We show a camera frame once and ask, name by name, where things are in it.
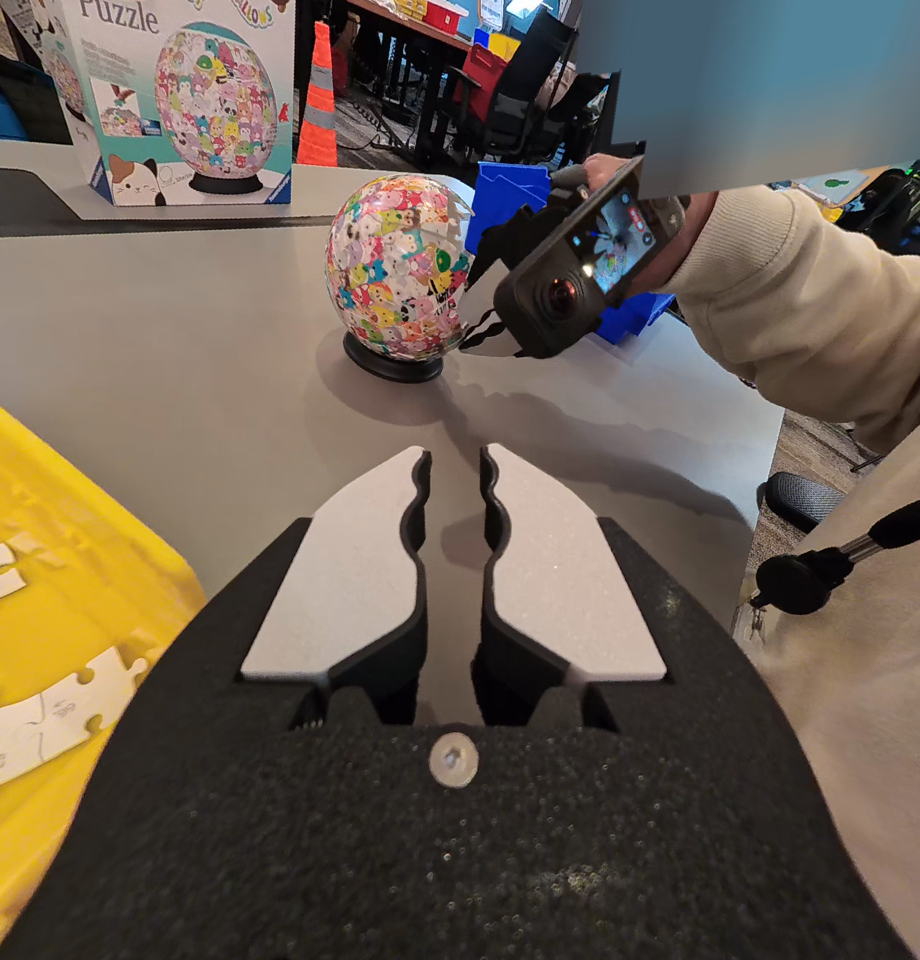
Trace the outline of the printed puzzle box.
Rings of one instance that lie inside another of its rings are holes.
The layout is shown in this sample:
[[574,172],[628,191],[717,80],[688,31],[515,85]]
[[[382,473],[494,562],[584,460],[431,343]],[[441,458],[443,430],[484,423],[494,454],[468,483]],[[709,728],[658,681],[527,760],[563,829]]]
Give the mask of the printed puzzle box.
[[119,209],[291,202],[290,2],[35,1],[90,187]]

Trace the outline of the wooden desk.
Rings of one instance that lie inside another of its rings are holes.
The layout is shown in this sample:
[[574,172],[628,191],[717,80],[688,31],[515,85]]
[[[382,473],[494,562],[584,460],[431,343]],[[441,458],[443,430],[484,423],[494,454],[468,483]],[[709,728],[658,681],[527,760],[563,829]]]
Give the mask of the wooden desk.
[[410,17],[404,17],[395,9],[389,9],[375,1],[348,1],[347,4],[356,8],[360,12],[365,12],[382,18],[392,23],[399,29],[410,31],[414,34],[430,39],[431,41],[440,42],[452,49],[462,51],[464,53],[467,52],[473,45],[472,41],[464,36],[450,34],[444,30],[430,26],[425,22],[412,19]]

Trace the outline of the black office chair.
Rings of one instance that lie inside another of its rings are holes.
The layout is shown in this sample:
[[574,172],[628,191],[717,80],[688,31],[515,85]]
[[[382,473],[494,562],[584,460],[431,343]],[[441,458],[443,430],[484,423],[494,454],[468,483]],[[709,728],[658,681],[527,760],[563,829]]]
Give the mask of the black office chair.
[[522,160],[542,114],[537,98],[575,38],[574,28],[540,5],[509,59],[474,44],[462,66],[447,69],[450,90],[438,107],[451,150],[464,161],[472,156]]

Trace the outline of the orange traffic cone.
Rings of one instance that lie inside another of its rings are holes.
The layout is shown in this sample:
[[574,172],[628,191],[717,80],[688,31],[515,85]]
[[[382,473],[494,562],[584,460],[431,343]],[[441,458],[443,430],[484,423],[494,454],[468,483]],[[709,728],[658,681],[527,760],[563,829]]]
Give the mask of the orange traffic cone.
[[299,124],[296,162],[308,166],[338,167],[331,31],[329,24],[323,20],[314,25],[314,44]]

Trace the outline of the yellow plastic bin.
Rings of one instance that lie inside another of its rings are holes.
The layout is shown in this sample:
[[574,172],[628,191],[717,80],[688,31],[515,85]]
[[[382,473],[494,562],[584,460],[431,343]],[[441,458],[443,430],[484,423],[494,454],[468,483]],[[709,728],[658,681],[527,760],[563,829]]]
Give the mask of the yellow plastic bin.
[[[115,647],[149,667],[206,604],[187,562],[0,407],[0,544],[26,586],[0,599],[0,707]],[[113,727],[0,786],[0,944],[70,829]]]

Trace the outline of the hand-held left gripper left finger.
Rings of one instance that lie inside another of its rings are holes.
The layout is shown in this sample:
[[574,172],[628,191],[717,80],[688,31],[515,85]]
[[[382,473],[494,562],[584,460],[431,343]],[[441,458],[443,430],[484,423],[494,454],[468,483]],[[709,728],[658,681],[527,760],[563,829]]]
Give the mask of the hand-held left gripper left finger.
[[240,667],[252,683],[301,683],[329,700],[357,688],[379,719],[412,725],[429,650],[426,540],[432,456],[414,445],[310,518]]

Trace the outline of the person's right hand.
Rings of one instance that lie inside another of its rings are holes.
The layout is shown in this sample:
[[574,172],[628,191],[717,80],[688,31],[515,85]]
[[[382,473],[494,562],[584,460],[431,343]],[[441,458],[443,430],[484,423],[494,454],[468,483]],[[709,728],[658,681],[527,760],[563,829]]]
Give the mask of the person's right hand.
[[[606,185],[627,160],[606,153],[595,153],[584,160],[582,166],[590,189]],[[680,230],[657,253],[646,261],[640,261],[627,285],[631,296],[644,293],[659,293],[686,261],[699,235],[714,211],[718,191],[692,194],[683,215]]]

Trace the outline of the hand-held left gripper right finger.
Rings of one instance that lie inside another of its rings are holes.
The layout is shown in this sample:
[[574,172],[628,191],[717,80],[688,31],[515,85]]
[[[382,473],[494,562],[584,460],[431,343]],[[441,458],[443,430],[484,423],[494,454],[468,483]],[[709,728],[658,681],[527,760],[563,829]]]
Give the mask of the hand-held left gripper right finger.
[[666,666],[595,511],[498,442],[479,456],[481,638],[471,664],[490,726],[525,726],[563,687],[658,683]]

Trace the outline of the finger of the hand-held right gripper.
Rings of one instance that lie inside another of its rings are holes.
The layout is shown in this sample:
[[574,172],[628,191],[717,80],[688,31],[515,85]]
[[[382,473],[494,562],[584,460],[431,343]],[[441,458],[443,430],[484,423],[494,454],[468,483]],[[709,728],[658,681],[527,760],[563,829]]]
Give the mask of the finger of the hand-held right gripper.
[[457,301],[462,340],[514,340],[494,306],[497,288],[508,276],[504,264],[491,264],[476,282],[469,284]]
[[460,353],[472,356],[518,356],[519,343],[499,318],[484,318],[466,330]]

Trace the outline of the colourful puzzle ball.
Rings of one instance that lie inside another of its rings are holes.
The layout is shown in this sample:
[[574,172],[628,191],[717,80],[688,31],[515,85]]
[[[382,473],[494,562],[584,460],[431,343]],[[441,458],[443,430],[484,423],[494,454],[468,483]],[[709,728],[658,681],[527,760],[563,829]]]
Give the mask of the colourful puzzle ball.
[[466,248],[473,215],[451,186],[419,173],[377,176],[342,206],[324,276],[346,334],[367,360],[418,368],[458,347],[458,305],[475,258]]

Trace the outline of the person's right forearm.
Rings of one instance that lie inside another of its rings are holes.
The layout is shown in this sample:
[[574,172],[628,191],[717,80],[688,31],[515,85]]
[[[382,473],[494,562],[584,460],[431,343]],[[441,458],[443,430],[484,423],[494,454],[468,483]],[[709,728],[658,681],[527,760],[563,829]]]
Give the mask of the person's right forearm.
[[768,401],[862,444],[920,426],[920,256],[827,222],[798,191],[724,190],[658,293],[704,352]]

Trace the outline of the black ball stand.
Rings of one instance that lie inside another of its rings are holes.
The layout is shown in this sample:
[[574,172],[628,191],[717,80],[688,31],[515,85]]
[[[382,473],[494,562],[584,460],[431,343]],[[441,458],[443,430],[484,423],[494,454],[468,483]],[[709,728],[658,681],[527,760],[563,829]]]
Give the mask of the black ball stand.
[[348,358],[361,370],[388,382],[423,384],[442,375],[444,360],[434,357],[420,361],[405,361],[378,353],[347,331],[343,347]]

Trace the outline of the blue divided plastic bin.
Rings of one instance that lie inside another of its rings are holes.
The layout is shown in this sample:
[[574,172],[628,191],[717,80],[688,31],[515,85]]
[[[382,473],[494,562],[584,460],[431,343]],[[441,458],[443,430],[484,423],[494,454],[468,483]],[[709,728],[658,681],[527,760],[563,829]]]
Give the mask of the blue divided plastic bin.
[[[486,212],[486,226],[502,222],[522,204],[537,209],[549,196],[550,172],[544,165],[515,165],[481,161],[474,189],[472,211],[466,232],[466,249],[475,255],[482,222],[476,213]],[[471,272],[466,281],[471,284]],[[670,309],[672,294],[634,294],[620,308],[610,310],[594,333],[617,344],[627,334],[639,335]]]

